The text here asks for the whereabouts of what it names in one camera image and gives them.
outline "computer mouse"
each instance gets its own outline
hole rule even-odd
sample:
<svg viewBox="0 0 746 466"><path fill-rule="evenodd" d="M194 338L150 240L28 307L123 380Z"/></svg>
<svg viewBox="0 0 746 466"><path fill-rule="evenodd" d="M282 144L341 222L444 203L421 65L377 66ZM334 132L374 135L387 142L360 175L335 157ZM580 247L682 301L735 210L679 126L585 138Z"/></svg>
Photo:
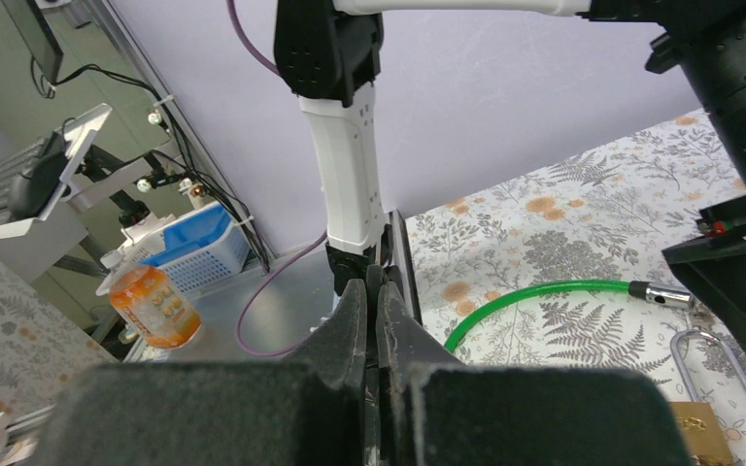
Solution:
<svg viewBox="0 0 746 466"><path fill-rule="evenodd" d="M32 160L13 176L7 209L15 220L38 216L58 187L58 177L67 166L64 152Z"/></svg>

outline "brass padlock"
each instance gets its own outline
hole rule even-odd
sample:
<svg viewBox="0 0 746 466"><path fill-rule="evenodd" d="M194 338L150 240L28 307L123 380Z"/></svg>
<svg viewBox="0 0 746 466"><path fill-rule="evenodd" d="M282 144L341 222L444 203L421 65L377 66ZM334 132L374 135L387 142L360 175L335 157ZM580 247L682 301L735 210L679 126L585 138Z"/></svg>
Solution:
<svg viewBox="0 0 746 466"><path fill-rule="evenodd" d="M683 330L670 340L670 352L673 354L673 361L679 369L682 376L682 382L688 390L693 401L681 401L670 403L670 409L676 416L676 426L685 438L685 445L691 453L694 464L697 466L730 466L733 464L733 454L728 448L728 442L719 428L719 421L713 409L707 403L699 401L699 395L696 392L694 381L688 367L682 358L682 352L679 350L679 344L683 340L691 337L698 337L707 340L710 343L719 345L733 370L736 372L742 387L746 392L746 374L739 366L739 361L730 347L722 340L710 333L699 329Z"/></svg>

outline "green cable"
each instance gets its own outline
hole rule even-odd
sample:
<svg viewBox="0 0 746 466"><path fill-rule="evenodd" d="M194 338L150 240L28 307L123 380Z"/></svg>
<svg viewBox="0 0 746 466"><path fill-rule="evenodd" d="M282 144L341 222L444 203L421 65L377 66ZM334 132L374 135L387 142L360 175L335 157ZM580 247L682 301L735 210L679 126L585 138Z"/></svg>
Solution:
<svg viewBox="0 0 746 466"><path fill-rule="evenodd" d="M541 296L543 294L561 293L564 291L617 291L627 293L630 286L628 282L617 282L612 280L569 280L565 282L550 282L529 286L518 289L504 296L498 297L481 308L477 309L456 328L453 329L450 337L445 342L445 349L453 352L458 344L464 339L464 336L489 315L496 311L506 308L513 303L518 303L523 299Z"/></svg>

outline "orange bottle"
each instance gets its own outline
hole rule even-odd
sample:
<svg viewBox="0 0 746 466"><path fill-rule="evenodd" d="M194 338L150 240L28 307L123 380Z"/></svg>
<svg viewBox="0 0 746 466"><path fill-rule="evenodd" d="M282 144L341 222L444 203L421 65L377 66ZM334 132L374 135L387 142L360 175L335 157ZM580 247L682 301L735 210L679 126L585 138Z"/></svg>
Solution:
<svg viewBox="0 0 746 466"><path fill-rule="evenodd" d="M201 317L164 272L149 265L121 267L110 287L110 303L147 343L178 348L198 331Z"/></svg>

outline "black monitor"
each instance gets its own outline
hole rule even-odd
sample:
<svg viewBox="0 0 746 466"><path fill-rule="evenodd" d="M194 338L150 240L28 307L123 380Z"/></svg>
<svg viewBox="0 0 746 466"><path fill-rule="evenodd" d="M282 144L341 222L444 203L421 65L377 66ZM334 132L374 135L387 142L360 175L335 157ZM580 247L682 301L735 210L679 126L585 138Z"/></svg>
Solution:
<svg viewBox="0 0 746 466"><path fill-rule="evenodd" d="M64 53L52 35L52 29L44 19L36 0L1 0L1 3L13 19L45 79L48 83L55 83L58 80L58 69L61 68Z"/></svg>

